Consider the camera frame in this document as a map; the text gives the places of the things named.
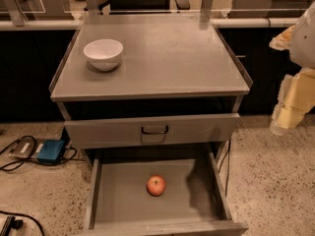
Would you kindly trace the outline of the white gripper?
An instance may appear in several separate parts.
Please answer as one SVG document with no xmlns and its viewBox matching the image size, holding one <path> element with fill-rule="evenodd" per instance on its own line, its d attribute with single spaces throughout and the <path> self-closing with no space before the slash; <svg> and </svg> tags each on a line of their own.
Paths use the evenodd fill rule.
<svg viewBox="0 0 315 236">
<path fill-rule="evenodd" d="M 270 130 L 283 136 L 297 127 L 315 106 L 315 7 L 309 7 L 291 26 L 273 37 L 269 46 L 289 50 L 290 60 L 302 68 L 295 76 L 285 75 L 272 114 Z"/>
</svg>

